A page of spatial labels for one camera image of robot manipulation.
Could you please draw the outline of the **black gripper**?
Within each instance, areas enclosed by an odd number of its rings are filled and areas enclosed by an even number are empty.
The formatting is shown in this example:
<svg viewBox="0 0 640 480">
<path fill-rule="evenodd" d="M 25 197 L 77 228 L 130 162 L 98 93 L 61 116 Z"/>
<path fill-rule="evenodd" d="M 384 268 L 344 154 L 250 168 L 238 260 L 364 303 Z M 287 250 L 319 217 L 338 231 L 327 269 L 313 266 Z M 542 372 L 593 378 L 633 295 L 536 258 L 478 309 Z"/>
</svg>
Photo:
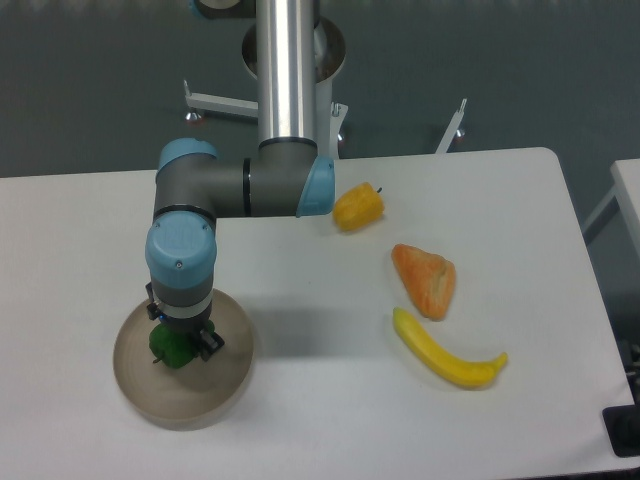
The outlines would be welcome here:
<svg viewBox="0 0 640 480">
<path fill-rule="evenodd" d="M 155 301 L 151 282 L 145 285 L 145 291 L 148 297 L 146 305 L 148 318 L 158 320 L 174 333 L 196 334 L 195 345 L 202 361 L 209 361 L 224 347 L 224 339 L 211 324 L 207 324 L 212 311 L 211 302 L 206 306 L 173 307 Z"/>
</svg>

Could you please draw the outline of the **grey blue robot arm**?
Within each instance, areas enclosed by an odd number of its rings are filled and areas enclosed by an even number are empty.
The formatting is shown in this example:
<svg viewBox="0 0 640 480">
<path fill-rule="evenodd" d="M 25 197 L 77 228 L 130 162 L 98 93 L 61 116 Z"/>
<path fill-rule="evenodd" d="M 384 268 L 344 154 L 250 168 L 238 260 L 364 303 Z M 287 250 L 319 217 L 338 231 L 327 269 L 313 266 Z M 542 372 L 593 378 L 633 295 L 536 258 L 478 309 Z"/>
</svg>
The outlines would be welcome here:
<svg viewBox="0 0 640 480">
<path fill-rule="evenodd" d="M 148 316 L 183 337 L 192 358 L 224 345 L 210 326 L 216 223 L 221 218 L 329 213 L 335 171 L 322 155 L 317 113 L 316 1 L 256 1 L 258 151 L 221 160 L 205 141 L 161 151 L 145 244 Z"/>
</svg>

